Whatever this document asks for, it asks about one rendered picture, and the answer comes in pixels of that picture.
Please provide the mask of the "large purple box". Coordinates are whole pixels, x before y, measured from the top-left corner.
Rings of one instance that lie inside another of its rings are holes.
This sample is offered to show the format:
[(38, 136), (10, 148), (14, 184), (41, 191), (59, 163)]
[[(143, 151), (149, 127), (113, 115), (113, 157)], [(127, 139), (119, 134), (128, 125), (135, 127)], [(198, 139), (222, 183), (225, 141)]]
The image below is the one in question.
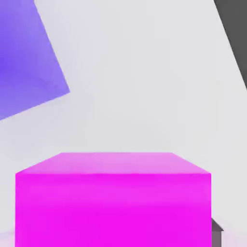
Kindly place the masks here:
[(0, 120), (69, 92), (34, 0), (0, 0)]

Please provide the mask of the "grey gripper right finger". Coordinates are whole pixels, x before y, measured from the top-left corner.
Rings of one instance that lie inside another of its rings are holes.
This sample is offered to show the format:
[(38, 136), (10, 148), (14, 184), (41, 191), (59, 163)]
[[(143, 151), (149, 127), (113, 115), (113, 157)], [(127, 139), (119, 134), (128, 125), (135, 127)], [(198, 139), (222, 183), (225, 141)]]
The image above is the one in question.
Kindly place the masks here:
[(247, 231), (237, 231), (233, 227), (223, 226), (211, 219), (212, 247), (247, 247)]

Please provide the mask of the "small magenta cube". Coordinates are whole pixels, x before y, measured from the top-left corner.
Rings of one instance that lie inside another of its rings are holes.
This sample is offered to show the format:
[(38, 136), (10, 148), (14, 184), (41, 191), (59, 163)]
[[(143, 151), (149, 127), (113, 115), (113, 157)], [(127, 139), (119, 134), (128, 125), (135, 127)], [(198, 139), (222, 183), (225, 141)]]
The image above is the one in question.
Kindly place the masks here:
[(60, 153), (15, 175), (15, 247), (211, 247), (211, 174), (170, 152)]

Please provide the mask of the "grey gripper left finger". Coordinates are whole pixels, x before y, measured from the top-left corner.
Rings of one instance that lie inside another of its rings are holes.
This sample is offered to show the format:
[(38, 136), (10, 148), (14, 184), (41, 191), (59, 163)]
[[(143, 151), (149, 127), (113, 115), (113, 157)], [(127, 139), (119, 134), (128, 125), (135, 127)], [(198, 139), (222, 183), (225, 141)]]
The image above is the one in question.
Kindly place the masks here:
[(0, 247), (15, 247), (14, 231), (0, 233)]

